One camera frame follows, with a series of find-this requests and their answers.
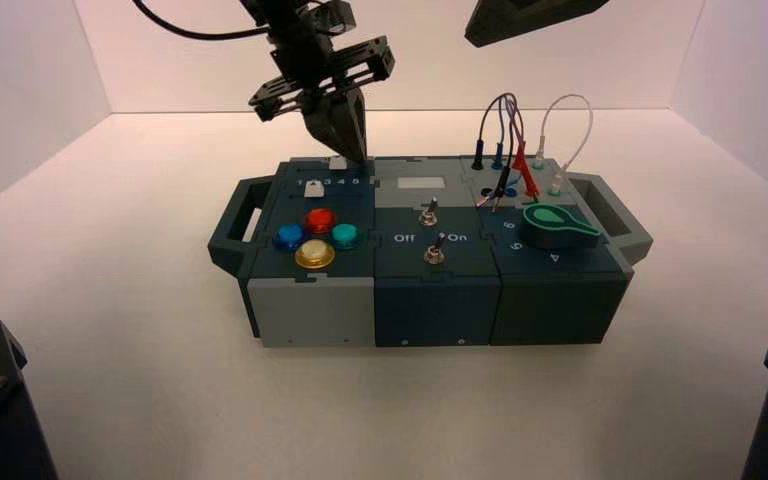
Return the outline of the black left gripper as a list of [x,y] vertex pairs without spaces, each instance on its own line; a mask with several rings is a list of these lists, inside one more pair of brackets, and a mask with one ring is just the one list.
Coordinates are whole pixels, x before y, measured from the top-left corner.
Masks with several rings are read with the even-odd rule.
[[280,75],[266,81],[248,105],[262,121],[303,111],[308,132],[353,162],[367,159],[365,100],[361,87],[388,79],[395,57],[385,36],[335,50],[323,34],[270,56]]

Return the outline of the olive right gripper finger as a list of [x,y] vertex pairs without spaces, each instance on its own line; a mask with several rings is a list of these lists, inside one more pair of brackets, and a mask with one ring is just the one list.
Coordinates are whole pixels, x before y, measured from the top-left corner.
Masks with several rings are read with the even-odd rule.
[[608,0],[481,0],[465,27],[465,38],[475,47],[560,24],[594,13]]

